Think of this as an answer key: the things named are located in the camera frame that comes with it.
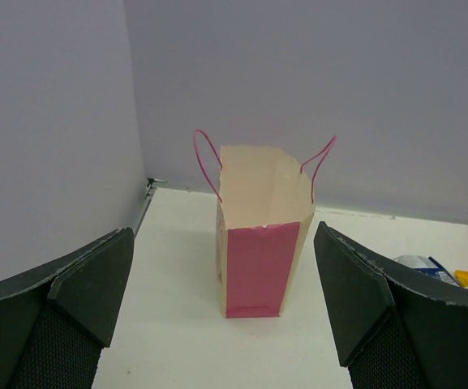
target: black mesh fabric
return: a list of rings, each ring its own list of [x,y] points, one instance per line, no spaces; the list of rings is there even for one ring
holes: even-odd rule
[[[48,304],[36,322],[12,389],[89,389],[102,347]]]
[[[389,317],[349,365],[354,389],[425,389],[415,355],[400,324]]]

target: paper bag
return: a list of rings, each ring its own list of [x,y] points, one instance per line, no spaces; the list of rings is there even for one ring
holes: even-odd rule
[[[219,163],[219,190],[207,175],[197,145],[203,135]],[[221,146],[194,133],[201,171],[217,195],[216,269],[227,318],[280,316],[306,239],[315,200],[313,182],[336,136],[302,165],[276,147]],[[312,180],[304,166],[321,156]]]

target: pink rope handle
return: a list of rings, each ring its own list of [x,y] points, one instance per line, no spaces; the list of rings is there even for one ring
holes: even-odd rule
[[[214,143],[212,143],[212,140],[210,140],[210,138],[208,137],[207,133],[204,132],[203,130],[196,130],[196,131],[194,131],[194,137],[193,137],[193,140],[194,140],[194,151],[195,151],[195,156],[196,156],[197,159],[198,159],[198,164],[200,164],[201,172],[203,173],[205,179],[207,180],[208,184],[210,185],[210,187],[212,188],[212,190],[213,190],[214,193],[216,194],[216,196],[217,196],[217,198],[219,199],[219,201],[222,203],[222,202],[223,202],[223,199],[222,199],[221,196],[219,195],[219,192],[217,191],[217,189],[216,189],[216,187],[214,186],[214,184],[212,184],[212,180],[210,180],[210,177],[208,176],[207,171],[204,169],[203,162],[201,161],[200,150],[198,149],[198,134],[202,134],[202,135],[205,137],[205,139],[207,139],[208,145],[210,146],[210,148],[211,148],[212,151],[214,152],[214,155],[215,155],[216,158],[217,158],[217,162],[219,162],[219,169],[223,169],[223,164],[221,163],[221,158],[219,158],[219,154],[217,154],[216,147],[214,146]]]
[[[311,203],[315,202],[315,196],[313,196],[313,187],[315,186],[315,178],[316,178],[316,174],[318,173],[318,169],[320,168],[320,165],[322,165],[322,162],[324,162],[325,158],[328,156],[329,152],[331,152],[331,149],[333,148],[336,142],[337,142],[337,136],[334,135],[329,141],[329,143],[326,144],[326,146],[318,154],[312,156],[309,160],[307,160],[306,162],[300,165],[300,173],[302,174],[302,171],[304,170],[304,166],[309,164],[315,158],[322,156],[322,158],[320,158],[319,163],[316,164],[315,172],[313,173],[313,177],[311,179]]]

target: pink paper bag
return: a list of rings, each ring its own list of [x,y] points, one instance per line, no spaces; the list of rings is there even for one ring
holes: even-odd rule
[[[203,135],[221,168],[219,190],[202,164]],[[336,136],[303,164],[276,147],[221,146],[194,133],[195,154],[217,195],[216,269],[227,318],[280,316],[315,213],[313,182]],[[304,166],[321,156],[312,180]]]

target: table surface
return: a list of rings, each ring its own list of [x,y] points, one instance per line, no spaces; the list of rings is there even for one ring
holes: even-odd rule
[[[468,270],[468,225],[318,207],[280,318],[225,319],[215,277],[216,200],[160,189],[135,257],[96,389],[352,388],[337,361],[312,238],[320,220],[395,258]]]

